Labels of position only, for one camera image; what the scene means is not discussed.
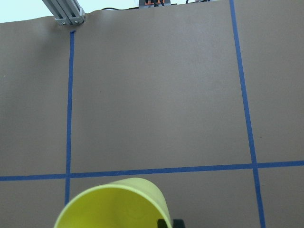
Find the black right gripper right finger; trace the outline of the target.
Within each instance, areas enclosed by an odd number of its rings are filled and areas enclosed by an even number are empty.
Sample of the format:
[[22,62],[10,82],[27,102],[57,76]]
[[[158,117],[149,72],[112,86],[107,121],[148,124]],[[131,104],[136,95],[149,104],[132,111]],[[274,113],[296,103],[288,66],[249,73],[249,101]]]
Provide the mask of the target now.
[[183,219],[174,219],[173,228],[185,228],[185,223]]

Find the black opposing right gripper left finger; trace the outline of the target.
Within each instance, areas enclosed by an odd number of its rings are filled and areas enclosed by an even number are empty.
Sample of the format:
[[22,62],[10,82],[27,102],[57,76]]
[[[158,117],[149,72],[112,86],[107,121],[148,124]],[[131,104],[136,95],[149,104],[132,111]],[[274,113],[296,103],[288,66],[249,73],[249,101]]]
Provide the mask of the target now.
[[157,221],[157,228],[167,228],[167,224],[164,219],[159,219]]

